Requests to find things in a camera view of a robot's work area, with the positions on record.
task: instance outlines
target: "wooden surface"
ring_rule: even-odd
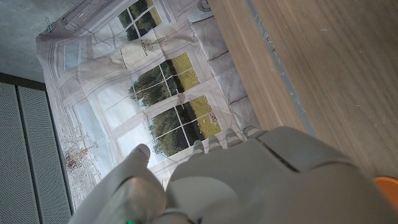
[[[246,1],[209,2],[262,127],[304,130]],[[252,4],[317,138],[398,177],[398,2]]]

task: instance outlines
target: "gray wall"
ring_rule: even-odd
[[[0,82],[0,223],[67,223],[65,169],[46,92]]]

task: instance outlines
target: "window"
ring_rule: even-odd
[[[203,141],[221,132],[221,128],[203,95],[153,117],[149,131],[154,138],[155,153],[172,156],[196,140]]]
[[[188,54],[184,53],[137,77],[133,80],[129,93],[142,108],[146,108],[198,84]]]
[[[87,49],[84,40],[69,42],[64,46],[64,69],[76,67],[87,60]]]
[[[128,40],[136,40],[162,23],[153,0],[138,0],[118,17]]]
[[[184,53],[135,78],[129,94],[144,110],[199,83],[188,54]],[[154,116],[146,126],[154,152],[166,156],[221,131],[205,95]]]

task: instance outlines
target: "orange object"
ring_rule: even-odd
[[[392,177],[377,177],[374,181],[381,192],[383,192],[384,196],[386,196],[398,210],[398,179]]]

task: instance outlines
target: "window pane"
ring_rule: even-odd
[[[150,12],[142,15],[142,17],[137,20],[136,25],[141,36],[147,34],[151,29],[157,26]]]
[[[206,138],[201,132],[197,121],[184,125],[185,134],[187,135],[189,144],[192,146],[196,140],[205,140]]]
[[[154,18],[155,24],[157,26],[159,26],[159,24],[162,23],[162,19],[159,16],[159,13],[157,13],[157,10],[155,7],[153,7],[152,9],[149,10],[150,15],[152,16],[152,18]]]
[[[183,92],[182,86],[181,88],[179,88],[178,82],[175,81],[174,77],[169,78],[166,82],[172,96],[176,95],[177,93]]]
[[[205,95],[199,96],[182,106],[176,106],[183,124],[196,120],[197,118],[211,112],[211,107]]]
[[[189,60],[188,54],[186,52],[178,57],[173,58],[171,61],[177,74],[183,73],[192,68],[191,61]]]
[[[150,121],[151,124],[149,126],[149,130],[155,138],[180,126],[180,122],[178,121],[174,108],[164,111],[163,113],[153,117]]]
[[[162,72],[159,66],[156,66],[152,70],[140,75],[137,80],[134,81],[134,88],[136,92],[154,86],[164,81]]]
[[[118,15],[120,23],[122,24],[123,28],[126,28],[128,25],[130,25],[131,18],[127,10],[124,10],[120,15]]]
[[[168,97],[170,93],[165,82],[137,92],[137,100],[142,107],[152,106]]]
[[[137,19],[139,15],[141,15],[145,10],[153,5],[152,0],[138,0],[138,2],[134,3],[132,6],[129,7],[131,12],[132,18]]]
[[[134,26],[127,28],[126,30],[127,40],[136,40],[138,39],[137,30]]]
[[[218,124],[218,120],[214,113],[199,118],[197,121],[200,131],[205,139],[209,138],[212,134],[218,134],[221,132],[221,127]]]
[[[73,41],[65,44],[65,69],[78,65],[79,59],[79,41]]]
[[[182,128],[178,128],[165,136],[155,140],[154,151],[163,152],[166,156],[172,156],[189,147]]]
[[[181,83],[183,91],[187,91],[200,83],[193,69],[184,72],[181,75],[178,75],[174,78],[178,80],[177,82]]]
[[[160,67],[162,68],[164,77],[167,79],[168,77],[171,77],[173,75],[176,75],[177,72],[175,71],[175,68],[173,66],[173,62],[171,60],[166,60],[160,64]]]

